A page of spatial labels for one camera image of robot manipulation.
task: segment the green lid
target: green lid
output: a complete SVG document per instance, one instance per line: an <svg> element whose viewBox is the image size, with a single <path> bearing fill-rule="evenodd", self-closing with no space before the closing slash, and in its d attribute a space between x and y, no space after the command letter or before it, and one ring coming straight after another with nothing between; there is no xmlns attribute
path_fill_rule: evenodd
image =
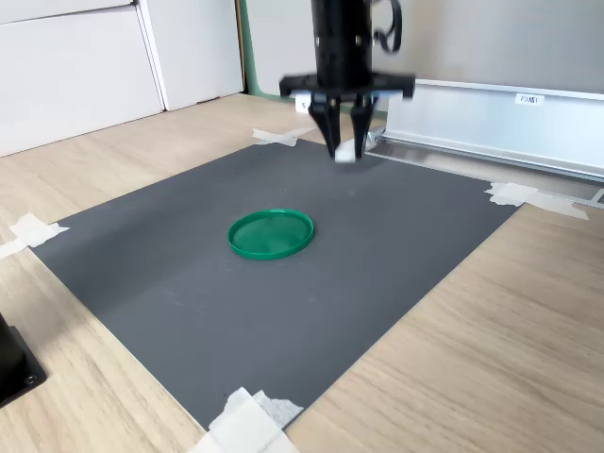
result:
<svg viewBox="0 0 604 453"><path fill-rule="evenodd" d="M261 210L228 230L228 243L244 258L276 260L299 252L312 241L314 226L297 210Z"/></svg>

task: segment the tape piece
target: tape piece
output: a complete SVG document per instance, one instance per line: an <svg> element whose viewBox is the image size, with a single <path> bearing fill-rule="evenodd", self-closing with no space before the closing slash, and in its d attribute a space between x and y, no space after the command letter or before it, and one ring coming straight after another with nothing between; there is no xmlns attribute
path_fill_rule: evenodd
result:
<svg viewBox="0 0 604 453"><path fill-rule="evenodd" d="M298 137L311 132L314 129L316 129L316 127L294 129L286 132L285 134L273 134L272 132L266 132L265 130L253 129L254 133L252 134L252 137L260 139L260 142L256 144L281 143L285 144L286 146L295 146L295 144L298 142Z"/></svg>
<svg viewBox="0 0 604 453"><path fill-rule="evenodd" d="M592 203L596 203L598 205L604 205L604 189L600 189L592 198Z"/></svg>
<svg viewBox="0 0 604 453"><path fill-rule="evenodd" d="M514 205L520 206L523 203L540 208L542 210L550 210L558 214L576 217L578 219L589 220L587 214L575 208L571 200L565 200L557 196L540 193L534 187L522 186L513 183L492 182L491 189L485 191L490 193L492 202L497 205Z"/></svg>
<svg viewBox="0 0 604 453"><path fill-rule="evenodd" d="M273 419L279 429L287 427L302 412L302 408L296 406L289 399L271 399L264 394L263 390L254 394L253 397L254 401Z"/></svg>
<svg viewBox="0 0 604 453"><path fill-rule="evenodd" d="M242 387L190 453L299 453L281 429L300 411L290 401L272 400L264 392L252 397Z"/></svg>
<svg viewBox="0 0 604 453"><path fill-rule="evenodd" d="M59 226L57 223L47 225L31 213L21 217L15 225L9 228L17 239L0 245L0 260L14 255L26 247L37 247L69 229Z"/></svg>

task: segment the black device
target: black device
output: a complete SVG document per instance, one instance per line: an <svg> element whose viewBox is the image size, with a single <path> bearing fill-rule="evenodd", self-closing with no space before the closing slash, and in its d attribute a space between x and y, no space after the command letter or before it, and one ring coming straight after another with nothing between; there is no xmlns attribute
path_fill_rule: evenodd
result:
<svg viewBox="0 0 604 453"><path fill-rule="evenodd" d="M372 34L371 7L379 0L312 0L317 73L285 76L279 83L281 96L310 92L309 114L321 129L327 150L335 158L340 145L340 105L352 103L350 117L355 135L355 156L362 157L376 102L382 92L402 92L413 97L415 75L372 72L375 42L389 54L399 51L402 39L402 11L393 6L393 23L388 32ZM388 40L393 37L393 45Z"/></svg>
<svg viewBox="0 0 604 453"><path fill-rule="evenodd" d="M17 329L0 314L0 408L45 380L46 374Z"/></svg>

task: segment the label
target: label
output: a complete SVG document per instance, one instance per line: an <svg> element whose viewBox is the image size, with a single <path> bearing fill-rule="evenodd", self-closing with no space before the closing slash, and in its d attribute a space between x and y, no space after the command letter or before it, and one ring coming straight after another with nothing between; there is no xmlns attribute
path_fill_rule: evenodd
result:
<svg viewBox="0 0 604 453"><path fill-rule="evenodd" d="M523 106L535 106L540 107L545 102L545 96L541 94L522 94L516 95L516 104L522 104Z"/></svg>
<svg viewBox="0 0 604 453"><path fill-rule="evenodd" d="M297 94L295 96L295 111L308 113L310 107L310 94Z"/></svg>

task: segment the gray mat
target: gray mat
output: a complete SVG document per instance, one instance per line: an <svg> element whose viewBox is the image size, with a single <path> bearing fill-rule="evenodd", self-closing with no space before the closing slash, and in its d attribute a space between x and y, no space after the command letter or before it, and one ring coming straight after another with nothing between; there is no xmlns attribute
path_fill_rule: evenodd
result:
<svg viewBox="0 0 604 453"><path fill-rule="evenodd" d="M68 217L34 252L206 428L241 386L310 406L515 212L489 187L371 156L336 165L304 141L251 146ZM307 213L310 245L232 253L230 225L270 208Z"/></svg>

